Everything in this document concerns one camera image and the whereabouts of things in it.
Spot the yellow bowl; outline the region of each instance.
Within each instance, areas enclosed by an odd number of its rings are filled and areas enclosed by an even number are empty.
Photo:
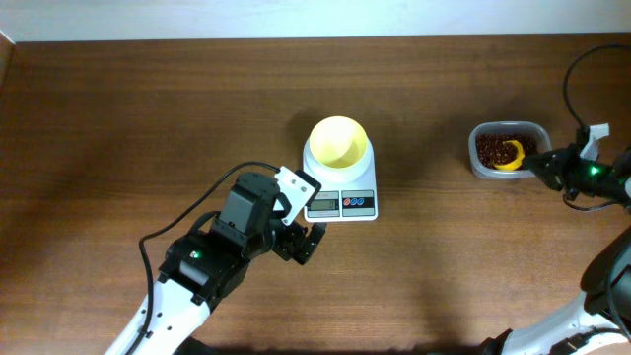
[[[366,153],[368,137],[354,119],[334,116],[318,123],[309,137],[314,158],[330,168],[349,168]]]

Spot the digital kitchen scale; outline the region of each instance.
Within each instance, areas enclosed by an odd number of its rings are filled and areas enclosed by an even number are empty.
[[[350,148],[344,146],[344,149],[350,151],[360,147],[359,150],[363,150],[363,154],[354,151],[353,153],[357,153],[357,157],[352,158],[350,163],[338,164],[342,166],[350,164],[350,166],[344,168],[330,166],[335,166],[339,161],[335,161],[333,164],[329,163],[329,165],[321,163],[324,159],[316,158],[316,155],[321,153],[321,150],[317,147],[318,144],[321,146],[321,142],[312,144],[312,140],[322,139],[317,136],[316,131],[320,124],[325,123],[327,119],[314,128],[314,132],[307,140],[303,150],[303,170],[321,183],[322,188],[315,196],[314,201],[305,207],[305,219],[309,222],[375,220],[379,210],[373,145],[366,136],[364,129],[354,120],[346,117],[331,117],[328,119],[332,118],[345,118],[359,127],[352,126],[353,129],[360,129],[359,134],[352,137],[354,141],[351,142]],[[336,133],[332,138],[343,139],[344,137],[339,136],[340,130],[342,130],[339,122],[334,127]],[[326,139],[331,139],[330,134],[326,135],[324,140]]]

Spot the wooden table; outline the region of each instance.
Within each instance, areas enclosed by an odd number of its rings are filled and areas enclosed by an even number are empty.
[[[0,97],[0,352],[103,353],[146,294],[139,237],[237,163],[299,168],[313,126],[338,114],[375,146],[379,219],[329,225],[305,267],[257,259],[195,337],[436,349],[540,320],[629,218],[572,211],[534,178],[478,179],[468,134],[527,120],[566,146],[564,72],[612,41],[631,35],[18,44]],[[602,53],[572,78],[577,111],[611,124],[606,162],[631,142],[629,59]],[[233,181],[149,243],[154,270]]]

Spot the bowl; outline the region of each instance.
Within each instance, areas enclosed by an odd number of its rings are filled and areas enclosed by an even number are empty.
[[[475,148],[475,138],[481,134],[524,134],[534,137],[536,150],[544,153],[552,150],[550,136],[540,125],[532,122],[502,121],[482,123],[475,127],[469,135],[469,158],[471,159],[471,170],[479,178],[510,179],[510,178],[532,178],[531,171],[498,171],[488,169],[480,163],[477,158]]]

